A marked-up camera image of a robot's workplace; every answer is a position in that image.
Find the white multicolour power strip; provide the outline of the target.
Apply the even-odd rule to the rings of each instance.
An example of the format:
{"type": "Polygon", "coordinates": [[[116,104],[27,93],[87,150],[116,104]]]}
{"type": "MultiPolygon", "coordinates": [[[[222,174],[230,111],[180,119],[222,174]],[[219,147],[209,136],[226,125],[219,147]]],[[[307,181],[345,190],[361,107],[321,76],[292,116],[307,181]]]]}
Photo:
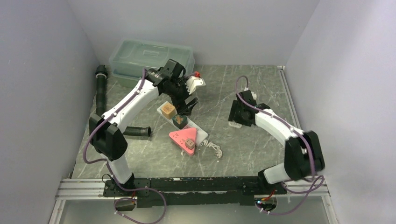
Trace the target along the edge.
{"type": "Polygon", "coordinates": [[[197,131],[195,144],[197,146],[202,146],[204,144],[204,141],[208,140],[209,134],[192,120],[190,120],[188,117],[179,114],[175,106],[170,102],[165,101],[161,106],[157,108],[157,112],[167,122],[172,124],[177,130],[195,128],[197,131]]]}

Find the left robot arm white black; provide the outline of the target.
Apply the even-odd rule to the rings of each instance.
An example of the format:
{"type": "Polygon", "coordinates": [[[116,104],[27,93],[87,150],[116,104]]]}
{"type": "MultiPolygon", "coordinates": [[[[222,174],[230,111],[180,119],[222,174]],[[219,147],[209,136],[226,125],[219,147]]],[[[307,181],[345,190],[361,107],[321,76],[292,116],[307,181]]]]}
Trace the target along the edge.
{"type": "Polygon", "coordinates": [[[186,103],[186,99],[197,87],[205,85],[196,73],[186,75],[185,67],[170,59],[157,70],[143,69],[140,81],[116,106],[102,115],[90,117],[88,144],[101,155],[99,160],[106,162],[117,182],[115,188],[122,196],[128,196],[134,190],[134,174],[125,156],[128,144],[123,135],[128,124],[161,94],[171,98],[178,112],[189,116],[198,100],[194,98],[186,103]]]}

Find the tan cube plug adapter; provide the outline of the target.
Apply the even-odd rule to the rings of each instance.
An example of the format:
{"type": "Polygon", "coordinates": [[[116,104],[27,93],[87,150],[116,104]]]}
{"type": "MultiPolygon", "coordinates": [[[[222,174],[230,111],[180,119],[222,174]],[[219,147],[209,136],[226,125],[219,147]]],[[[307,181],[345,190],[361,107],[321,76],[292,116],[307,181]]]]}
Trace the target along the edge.
{"type": "Polygon", "coordinates": [[[166,119],[172,119],[177,115],[177,110],[173,104],[167,102],[161,107],[161,113],[166,119]]]}

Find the dark green cube adapter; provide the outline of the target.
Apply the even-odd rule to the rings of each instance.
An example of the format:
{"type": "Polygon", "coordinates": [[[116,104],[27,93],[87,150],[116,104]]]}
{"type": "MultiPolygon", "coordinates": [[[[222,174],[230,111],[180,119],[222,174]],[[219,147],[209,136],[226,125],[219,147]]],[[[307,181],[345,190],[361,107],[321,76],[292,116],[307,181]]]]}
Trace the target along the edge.
{"type": "Polygon", "coordinates": [[[188,124],[188,118],[184,115],[176,114],[172,118],[172,122],[178,129],[183,129],[188,124]]]}

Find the white square adapter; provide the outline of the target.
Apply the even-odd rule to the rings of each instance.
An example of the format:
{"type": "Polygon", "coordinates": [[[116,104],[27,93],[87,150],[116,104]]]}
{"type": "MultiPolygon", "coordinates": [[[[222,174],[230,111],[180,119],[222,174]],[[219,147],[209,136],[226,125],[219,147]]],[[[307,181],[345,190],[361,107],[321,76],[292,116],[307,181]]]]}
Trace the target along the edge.
{"type": "Polygon", "coordinates": [[[230,127],[234,127],[234,128],[241,128],[241,127],[242,127],[242,124],[236,123],[236,122],[234,122],[234,121],[229,121],[229,122],[228,122],[228,125],[229,125],[230,127]]]}

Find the small pink cube adapter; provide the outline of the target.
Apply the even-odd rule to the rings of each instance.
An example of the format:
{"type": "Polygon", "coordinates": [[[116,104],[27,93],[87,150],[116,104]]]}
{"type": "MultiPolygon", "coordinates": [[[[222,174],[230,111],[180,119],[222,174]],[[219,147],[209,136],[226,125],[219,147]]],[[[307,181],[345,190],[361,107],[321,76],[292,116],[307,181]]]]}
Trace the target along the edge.
{"type": "Polygon", "coordinates": [[[193,150],[195,148],[195,142],[193,139],[187,138],[184,141],[184,145],[186,146],[187,149],[193,150]]]}

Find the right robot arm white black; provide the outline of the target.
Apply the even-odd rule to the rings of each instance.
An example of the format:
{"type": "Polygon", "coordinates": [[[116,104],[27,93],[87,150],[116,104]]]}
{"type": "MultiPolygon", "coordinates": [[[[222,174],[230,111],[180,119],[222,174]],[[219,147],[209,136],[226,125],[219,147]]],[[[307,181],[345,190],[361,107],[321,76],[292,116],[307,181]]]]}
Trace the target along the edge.
{"type": "Polygon", "coordinates": [[[296,128],[280,118],[268,105],[257,104],[250,90],[239,92],[236,97],[229,121],[260,127],[284,146],[284,161],[259,172],[257,187],[260,192],[268,194],[277,183],[300,180],[325,168],[319,138],[314,131],[296,128]]]}

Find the pink triangular power strip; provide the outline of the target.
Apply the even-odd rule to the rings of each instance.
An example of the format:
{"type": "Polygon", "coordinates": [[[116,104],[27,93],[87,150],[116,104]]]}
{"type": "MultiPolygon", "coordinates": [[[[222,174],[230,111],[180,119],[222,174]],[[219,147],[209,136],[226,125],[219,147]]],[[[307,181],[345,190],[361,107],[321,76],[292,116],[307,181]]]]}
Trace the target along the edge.
{"type": "Polygon", "coordinates": [[[187,155],[193,156],[195,154],[195,148],[193,150],[189,150],[184,145],[184,141],[187,138],[193,139],[196,146],[196,139],[197,139],[197,129],[194,127],[181,129],[178,131],[173,131],[169,133],[170,139],[181,148],[182,152],[186,153],[187,155]]]}

